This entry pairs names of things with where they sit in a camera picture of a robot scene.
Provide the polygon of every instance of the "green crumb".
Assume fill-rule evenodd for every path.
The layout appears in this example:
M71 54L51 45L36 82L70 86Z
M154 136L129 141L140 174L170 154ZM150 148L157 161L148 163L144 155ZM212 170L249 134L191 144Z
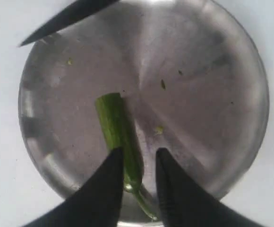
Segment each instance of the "green crumb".
M161 80L161 87L163 90L166 90L165 82L163 79Z
M164 130L163 126L157 126L155 128L155 136L162 135L163 134L163 130Z
M68 65L72 65L73 64L73 60L71 58L69 58L68 61L67 61L67 64Z

